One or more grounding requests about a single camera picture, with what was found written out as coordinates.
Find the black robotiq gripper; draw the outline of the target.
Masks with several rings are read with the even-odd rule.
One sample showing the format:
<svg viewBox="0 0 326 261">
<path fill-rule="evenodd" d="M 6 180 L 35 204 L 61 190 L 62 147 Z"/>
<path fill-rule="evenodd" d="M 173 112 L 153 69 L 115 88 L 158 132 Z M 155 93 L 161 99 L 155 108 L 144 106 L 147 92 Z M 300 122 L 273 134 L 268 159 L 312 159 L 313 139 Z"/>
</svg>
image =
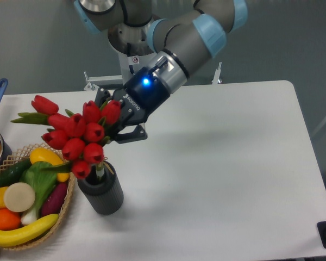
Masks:
<svg viewBox="0 0 326 261">
<path fill-rule="evenodd" d="M 121 127 L 135 126 L 130 133 L 118 133 L 114 140 L 118 144 L 146 140 L 148 138 L 145 122 L 149 115 L 161 106 L 170 94 L 164 83 L 153 75 L 153 71 L 143 67 L 125 85 L 114 91 L 113 96 L 109 90 L 99 87 L 94 103 L 101 108 L 104 103 L 119 101 L 121 104 Z"/>
</svg>

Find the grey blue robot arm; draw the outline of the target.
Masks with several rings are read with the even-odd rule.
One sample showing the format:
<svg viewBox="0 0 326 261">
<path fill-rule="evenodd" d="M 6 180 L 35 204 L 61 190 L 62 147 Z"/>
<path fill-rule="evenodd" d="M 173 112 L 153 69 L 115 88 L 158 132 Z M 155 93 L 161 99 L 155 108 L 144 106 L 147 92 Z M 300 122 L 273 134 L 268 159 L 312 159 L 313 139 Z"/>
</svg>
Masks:
<svg viewBox="0 0 326 261">
<path fill-rule="evenodd" d="M 227 34 L 248 18 L 245 1 L 195 1 L 193 10 L 172 20 L 152 12 L 151 1 L 74 1 L 89 31 L 107 31 L 118 54 L 121 75 L 91 77 L 96 103 L 118 101 L 118 121 L 105 142 L 147 138 L 149 115 L 226 45 Z"/>
</svg>

